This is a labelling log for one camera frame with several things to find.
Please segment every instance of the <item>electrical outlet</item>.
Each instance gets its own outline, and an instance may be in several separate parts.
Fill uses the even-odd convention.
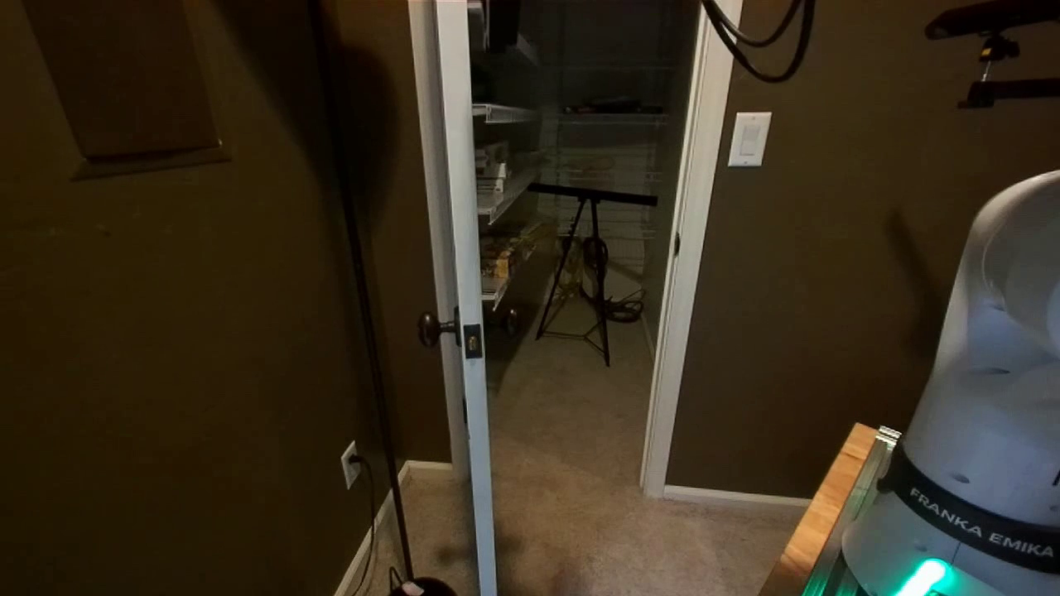
[[[340,482],[343,482],[343,492],[354,492],[358,476],[362,476],[362,461],[358,461],[358,441],[352,441],[340,458],[337,458],[337,467],[340,467]]]

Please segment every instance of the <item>light switch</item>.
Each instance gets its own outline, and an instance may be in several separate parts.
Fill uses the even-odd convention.
[[[770,113],[735,113],[729,166],[757,169],[765,160]]]

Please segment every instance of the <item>tripod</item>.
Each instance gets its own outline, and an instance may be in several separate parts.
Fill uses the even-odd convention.
[[[609,334],[605,334],[605,247],[598,240],[598,202],[625,202],[625,206],[655,206],[655,195],[631,195],[631,192],[605,192],[605,189],[583,189],[583,185],[538,185],[534,181],[531,192],[546,192],[546,195],[569,195],[575,198],[575,213],[569,218],[569,229],[562,237],[562,253],[561,253],[561,266],[548,280],[548,294],[544,303],[544,311],[538,311],[538,320],[536,320],[536,338],[544,338],[546,325],[561,316],[561,309],[553,309],[555,303],[555,292],[561,292],[561,280],[562,280],[562,267],[567,267],[567,260],[569,260],[569,250],[572,250],[572,237],[575,237],[575,226],[585,213],[585,202],[589,202],[589,213],[591,213],[591,237],[589,237],[589,266],[591,266],[591,311],[597,311],[597,329],[589,333],[598,333],[598,354],[604,354],[604,366],[609,367]]]

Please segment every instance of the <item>door latch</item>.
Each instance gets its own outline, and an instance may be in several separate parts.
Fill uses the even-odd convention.
[[[421,346],[434,347],[439,340],[439,334],[453,334],[453,340],[460,346],[460,316],[453,316],[453,320],[436,320],[434,311],[421,316]]]
[[[434,311],[421,316],[421,346],[434,347],[439,334],[453,334],[466,357],[484,357],[484,325],[462,325],[460,316],[453,320],[436,320]]]

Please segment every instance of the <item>green light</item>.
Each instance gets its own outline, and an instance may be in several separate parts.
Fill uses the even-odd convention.
[[[907,579],[901,584],[901,589],[896,589],[893,596],[929,596],[946,574],[950,574],[946,563],[940,563],[940,561],[925,561],[925,563],[914,570],[914,578],[907,578]]]

